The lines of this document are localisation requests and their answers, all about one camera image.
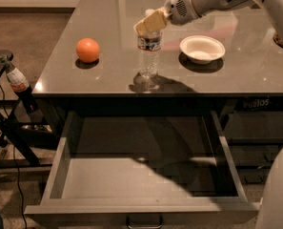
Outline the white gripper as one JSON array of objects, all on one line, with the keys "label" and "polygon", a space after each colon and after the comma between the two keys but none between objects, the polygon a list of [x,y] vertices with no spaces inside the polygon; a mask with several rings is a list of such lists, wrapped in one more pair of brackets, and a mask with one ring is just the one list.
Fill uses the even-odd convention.
[{"label": "white gripper", "polygon": [[148,9],[145,17],[134,25],[140,35],[161,31],[167,27],[168,20],[173,25],[185,25],[200,17],[192,0],[166,0],[164,9]]}]

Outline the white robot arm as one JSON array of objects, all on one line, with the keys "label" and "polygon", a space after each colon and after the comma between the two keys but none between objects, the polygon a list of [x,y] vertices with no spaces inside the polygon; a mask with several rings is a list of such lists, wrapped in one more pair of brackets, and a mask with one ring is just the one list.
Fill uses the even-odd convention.
[{"label": "white robot arm", "polygon": [[[212,10],[233,10],[255,3],[266,12],[283,43],[283,0],[166,0],[134,26],[139,35],[164,29],[169,23],[185,25]],[[268,174],[255,229],[283,229],[283,148]]]}]

